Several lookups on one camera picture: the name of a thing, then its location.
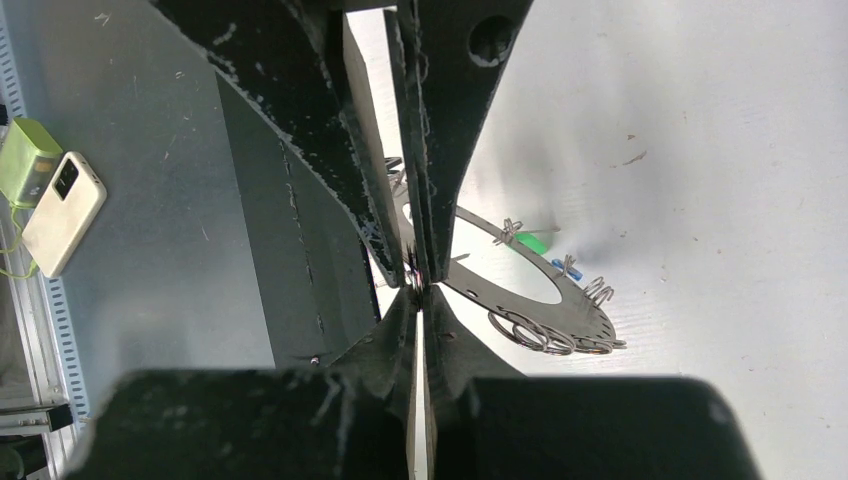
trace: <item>blue plastic piece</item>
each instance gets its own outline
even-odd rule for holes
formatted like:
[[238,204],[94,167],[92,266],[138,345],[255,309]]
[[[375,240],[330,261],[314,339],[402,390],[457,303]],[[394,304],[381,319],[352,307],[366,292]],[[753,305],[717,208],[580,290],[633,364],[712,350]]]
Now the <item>blue plastic piece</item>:
[[[560,270],[565,270],[565,265],[562,263],[562,260],[558,258],[551,260],[551,265],[555,266]],[[583,274],[580,272],[580,270],[577,270],[574,267],[569,268],[568,271],[566,271],[565,273],[567,273],[569,277],[573,278],[575,282],[579,282],[583,279]]]

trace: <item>white smartphone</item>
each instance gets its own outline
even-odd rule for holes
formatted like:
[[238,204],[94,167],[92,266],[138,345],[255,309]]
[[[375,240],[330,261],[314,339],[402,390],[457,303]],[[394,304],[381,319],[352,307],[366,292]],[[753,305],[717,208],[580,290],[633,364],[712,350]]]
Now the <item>white smartphone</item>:
[[21,237],[46,277],[62,273],[105,200],[106,187],[85,158],[66,153]]

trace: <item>screw hole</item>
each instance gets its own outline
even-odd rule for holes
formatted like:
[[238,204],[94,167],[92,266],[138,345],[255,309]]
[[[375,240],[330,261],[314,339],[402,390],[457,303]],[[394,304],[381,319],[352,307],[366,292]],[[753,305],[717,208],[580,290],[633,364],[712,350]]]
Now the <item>screw hole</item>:
[[515,40],[515,25],[501,15],[494,15],[478,23],[468,37],[468,55],[478,67],[491,68],[503,63],[509,56]]

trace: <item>green box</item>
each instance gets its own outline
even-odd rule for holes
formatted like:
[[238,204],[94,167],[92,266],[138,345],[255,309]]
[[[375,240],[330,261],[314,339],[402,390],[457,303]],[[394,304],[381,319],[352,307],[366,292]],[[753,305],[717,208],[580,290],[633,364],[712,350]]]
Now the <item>green box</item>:
[[0,148],[0,192],[9,204],[34,208],[62,158],[62,147],[31,118],[14,118]]

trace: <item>flat metal ring plate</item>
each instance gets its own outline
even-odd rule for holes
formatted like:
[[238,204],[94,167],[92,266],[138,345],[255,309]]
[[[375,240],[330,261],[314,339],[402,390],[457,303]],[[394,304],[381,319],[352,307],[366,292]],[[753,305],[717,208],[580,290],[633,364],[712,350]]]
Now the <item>flat metal ring plate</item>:
[[[405,185],[395,191],[394,200],[401,238],[404,242],[412,244],[415,241],[415,232],[403,213],[404,205],[409,203]],[[460,206],[456,207],[456,212],[457,217],[493,237],[500,236],[501,229],[483,218]],[[559,270],[521,242],[512,239],[507,245],[535,265],[553,282],[562,297],[559,303],[541,303],[513,293],[477,275],[456,260],[451,260],[450,273],[444,283],[491,312],[498,313],[504,310],[518,312],[534,322],[551,326],[574,337],[597,338],[616,347],[624,345],[622,341],[613,342],[616,339],[615,328],[609,317],[567,275],[560,275]]]

